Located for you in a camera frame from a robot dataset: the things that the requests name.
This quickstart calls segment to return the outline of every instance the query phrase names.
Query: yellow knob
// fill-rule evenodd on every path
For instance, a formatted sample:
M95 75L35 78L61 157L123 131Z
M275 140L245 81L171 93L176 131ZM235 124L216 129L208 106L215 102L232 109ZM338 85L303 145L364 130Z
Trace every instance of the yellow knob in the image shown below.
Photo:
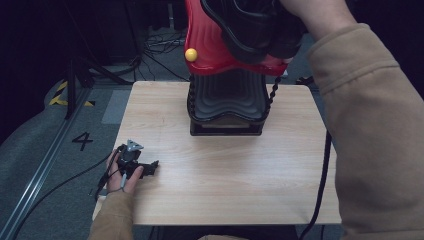
M197 51L194 48L187 49L184 55L189 62L194 62L197 59Z

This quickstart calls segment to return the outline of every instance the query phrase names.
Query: yellow and black striped tape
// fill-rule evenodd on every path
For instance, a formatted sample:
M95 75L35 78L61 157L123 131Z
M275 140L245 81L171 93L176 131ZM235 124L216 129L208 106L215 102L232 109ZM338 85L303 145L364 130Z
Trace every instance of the yellow and black striped tape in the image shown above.
M50 100L49 105L68 105L68 101L66 100L60 100L60 95L62 95L65 88L68 86L68 81L63 80L62 83L57 88L55 94L52 97L52 100ZM86 101L84 103L84 106L86 107L94 107L96 105L96 101Z

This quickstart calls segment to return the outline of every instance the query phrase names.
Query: metal floor strip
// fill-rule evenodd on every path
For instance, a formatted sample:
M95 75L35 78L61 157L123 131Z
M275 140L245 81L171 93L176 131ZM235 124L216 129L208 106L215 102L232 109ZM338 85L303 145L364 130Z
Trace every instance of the metal floor strip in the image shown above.
M53 143L51 144L49 150L41 161L34 176L29 181L24 191L24 194L22 195L11 216L6 222L6 225L4 226L2 232L0 233L0 240L12 239L13 235L15 234L15 231L17 230L18 225L30 210L35 198L38 195L38 192L40 191L44 181L47 178L51 167L56 161L57 154L60 150L60 147L62 146L66 134L71 129L74 120L78 116L78 113L80 112L81 108L84 106L84 103L88 99L90 93L91 89L81 89L81 92L77 98L76 109L74 113L72 114L70 119L64 120L61 124L58 133L56 134L53 140Z

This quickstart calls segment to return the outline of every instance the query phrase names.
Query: brown jacket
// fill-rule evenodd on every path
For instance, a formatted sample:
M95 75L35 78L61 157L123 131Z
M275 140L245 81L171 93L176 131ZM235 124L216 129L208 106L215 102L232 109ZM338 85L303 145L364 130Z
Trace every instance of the brown jacket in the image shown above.
M424 102L365 24L309 52L337 151L344 239L424 239ZM132 198L109 194L90 239L132 239Z

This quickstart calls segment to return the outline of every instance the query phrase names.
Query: light wood tabletop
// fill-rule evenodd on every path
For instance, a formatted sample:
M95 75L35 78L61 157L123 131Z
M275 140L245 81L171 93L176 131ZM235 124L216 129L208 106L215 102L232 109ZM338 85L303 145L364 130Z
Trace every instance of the light wood tabletop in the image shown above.
M188 89L181 82L133 86L115 147L131 139L144 146L139 162L159 160L155 176L137 185L134 224L308 223L326 133L309 89L280 85L261 136L191 136ZM332 149L317 223L341 222L335 159Z

